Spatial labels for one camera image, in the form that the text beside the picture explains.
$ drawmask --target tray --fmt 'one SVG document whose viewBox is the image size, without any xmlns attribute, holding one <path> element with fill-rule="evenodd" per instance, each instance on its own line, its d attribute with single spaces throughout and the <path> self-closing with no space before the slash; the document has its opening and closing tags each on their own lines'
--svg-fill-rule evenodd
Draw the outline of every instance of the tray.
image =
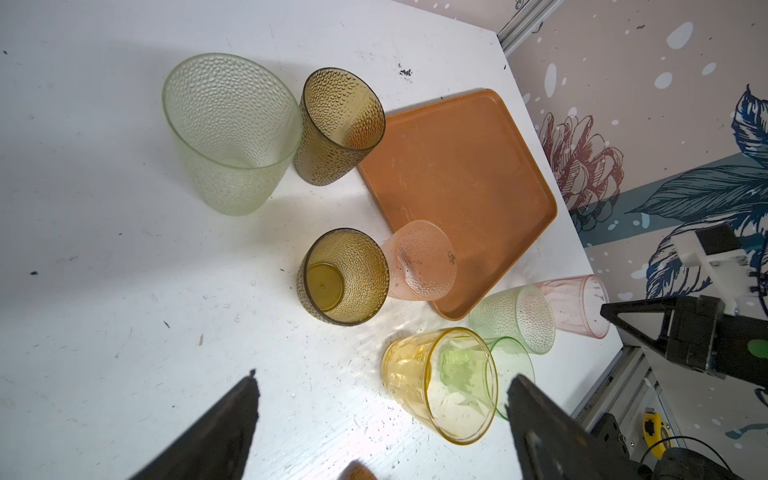
<svg viewBox="0 0 768 480">
<path fill-rule="evenodd" d="M 411 220 L 453 243 L 456 282 L 432 302 L 459 320 L 557 215 L 557 204 L 504 101 L 483 90 L 386 118 L 358 169 L 392 231 Z"/>
</svg>

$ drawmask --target black cable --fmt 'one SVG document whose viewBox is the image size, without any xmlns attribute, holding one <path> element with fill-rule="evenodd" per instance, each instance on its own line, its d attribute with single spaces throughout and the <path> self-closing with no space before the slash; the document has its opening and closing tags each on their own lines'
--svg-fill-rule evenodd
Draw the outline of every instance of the black cable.
<svg viewBox="0 0 768 480">
<path fill-rule="evenodd" d="M 695 439 L 694 437 L 689 437 L 688 435 L 672 435 L 671 437 L 666 437 L 665 439 L 659 440 L 658 442 L 656 442 L 653 445 L 651 445 L 650 447 L 648 447 L 648 450 L 646 450 L 645 453 L 643 454 L 643 456 L 640 457 L 640 463 L 643 463 L 643 460 L 645 460 L 645 455 L 648 455 L 648 453 L 651 450 L 653 450 L 656 445 L 659 445 L 660 443 L 666 442 L 667 440 L 675 440 L 675 439 L 689 439 L 689 440 L 695 440 L 695 441 L 699 442 L 701 445 L 704 445 L 709 450 L 712 450 L 715 453 L 715 455 L 717 455 L 717 458 L 719 458 L 720 461 L 723 463 L 723 465 L 725 465 L 725 468 L 728 468 L 728 472 L 733 473 L 733 470 L 731 470 L 730 467 L 728 466 L 728 464 L 725 462 L 725 460 L 723 460 L 723 457 L 721 457 L 720 454 L 717 453 L 717 450 L 715 450 L 712 447 L 710 447 L 709 444 L 707 444 L 706 442 L 704 442 L 702 440 L 699 440 L 699 439 Z"/>
<path fill-rule="evenodd" d="M 768 317 L 768 306 L 763 298 L 763 258 L 765 257 L 766 250 L 768 250 L 768 231 L 763 231 L 763 249 L 760 251 L 760 257 L 757 261 L 757 299 L 760 301 L 760 305 L 763 308 L 763 313 Z"/>
</svg>

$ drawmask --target textured cup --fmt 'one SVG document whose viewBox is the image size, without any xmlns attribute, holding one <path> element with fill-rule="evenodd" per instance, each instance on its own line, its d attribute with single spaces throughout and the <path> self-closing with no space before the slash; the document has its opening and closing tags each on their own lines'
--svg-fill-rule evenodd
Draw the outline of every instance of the textured cup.
<svg viewBox="0 0 768 480">
<path fill-rule="evenodd" d="M 496 367 L 474 332 L 458 327 L 394 342 L 382 359 L 387 392 L 451 443 L 479 440 L 498 401 Z"/>
<path fill-rule="evenodd" d="M 510 336 L 529 353 L 543 355 L 554 345 L 552 310 L 533 285 L 487 296 L 469 313 L 469 326 L 486 339 Z"/>
<path fill-rule="evenodd" d="M 493 363 L 496 365 L 496 378 L 500 392 L 496 414 L 504 420 L 509 420 L 507 418 L 509 386 L 519 374 L 525 375 L 532 382 L 536 382 L 533 363 L 531 363 L 531 357 L 525 352 L 525 347 L 509 336 L 483 340 L 488 345 L 488 349 L 491 350 L 491 357 L 493 357 Z"/>
<path fill-rule="evenodd" d="M 376 315 L 389 290 L 386 258 L 371 237 L 351 228 L 322 235 L 299 267 L 296 291 L 323 322 L 352 326 Z"/>
<path fill-rule="evenodd" d="M 249 214 L 269 198 L 301 139 L 288 87 L 235 55 L 182 61 L 163 85 L 163 109 L 197 191 L 226 215 Z"/>
<path fill-rule="evenodd" d="M 306 79 L 300 110 L 304 133 L 293 165 L 312 185 L 340 179 L 384 137 L 384 110 L 376 94 L 339 68 L 321 68 Z"/>
<path fill-rule="evenodd" d="M 601 339 L 611 324 L 600 314 L 608 303 L 605 285 L 595 275 L 572 276 L 535 283 L 552 307 L 554 324 L 560 330 Z"/>
<path fill-rule="evenodd" d="M 437 300 L 456 280 L 451 240 L 427 220 L 414 220 L 397 230 L 382 251 L 389 264 L 389 296 L 401 300 Z"/>
</svg>

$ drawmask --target white tabletop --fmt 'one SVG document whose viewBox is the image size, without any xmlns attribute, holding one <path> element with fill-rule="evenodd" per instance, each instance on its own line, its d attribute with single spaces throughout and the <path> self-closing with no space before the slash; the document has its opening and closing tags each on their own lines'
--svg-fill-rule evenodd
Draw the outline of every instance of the white tabletop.
<svg viewBox="0 0 768 480">
<path fill-rule="evenodd" d="M 160 104 L 172 67 L 207 51 L 267 66 L 297 98 L 311 71 L 345 68 L 386 111 L 491 88 L 556 192 L 493 32 L 386 0 L 27 0 L 0 7 L 0 48 L 0 477 L 125 478 L 252 368 L 246 478 L 335 478 L 352 460 L 380 479 L 519 476 L 507 422 L 450 445 L 383 391 L 393 339 L 465 322 L 387 299 L 345 328 L 299 304 L 317 237 L 390 235 L 357 171 L 313 187 L 290 168 L 256 213 L 225 217 L 195 194 Z M 495 291 L 591 272 L 556 197 Z M 558 332 L 537 384 L 570 413 L 620 346 L 614 328 Z"/>
</svg>

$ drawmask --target cup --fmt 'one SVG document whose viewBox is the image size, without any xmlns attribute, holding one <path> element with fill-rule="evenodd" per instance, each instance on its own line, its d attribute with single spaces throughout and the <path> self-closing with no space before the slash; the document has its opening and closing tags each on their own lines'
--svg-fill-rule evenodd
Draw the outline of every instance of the cup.
<svg viewBox="0 0 768 480">
<path fill-rule="evenodd" d="M 456 280 L 451 240 L 427 220 L 414 220 L 397 230 L 382 251 L 389 264 L 389 296 L 400 300 L 437 300 Z"/>
<path fill-rule="evenodd" d="M 487 296 L 469 313 L 469 327 L 486 339 L 510 336 L 528 353 L 543 355 L 554 345 L 552 310 L 533 285 Z"/>
<path fill-rule="evenodd" d="M 491 350 L 491 357 L 493 357 L 493 363 L 496 365 L 496 378 L 498 379 L 496 413 L 504 420 L 509 420 L 507 418 L 509 386 L 519 374 L 525 375 L 531 382 L 536 382 L 533 363 L 531 357 L 525 352 L 525 347 L 509 336 L 485 339 L 484 341 L 488 345 L 488 349 Z"/>
<path fill-rule="evenodd" d="M 299 106 L 288 87 L 235 55 L 182 61 L 163 85 L 163 110 L 197 191 L 226 215 L 260 207 L 301 140 Z"/>
<path fill-rule="evenodd" d="M 363 232 L 339 228 L 322 235 L 299 267 L 296 291 L 307 312 L 334 325 L 359 325 L 376 315 L 389 290 L 379 245 Z"/>
<path fill-rule="evenodd" d="M 605 285 L 595 275 L 572 276 L 535 283 L 552 307 L 554 324 L 560 330 L 601 339 L 611 324 L 600 314 L 608 303 Z"/>
<path fill-rule="evenodd" d="M 384 353 L 382 380 L 404 410 L 456 445 L 479 440 L 495 414 L 498 383 L 491 352 L 466 328 L 394 342 Z"/>
<path fill-rule="evenodd" d="M 293 165 L 309 184 L 340 179 L 384 138 L 384 109 L 376 94 L 340 68 L 321 68 L 306 79 L 300 110 L 304 133 Z"/>
</svg>

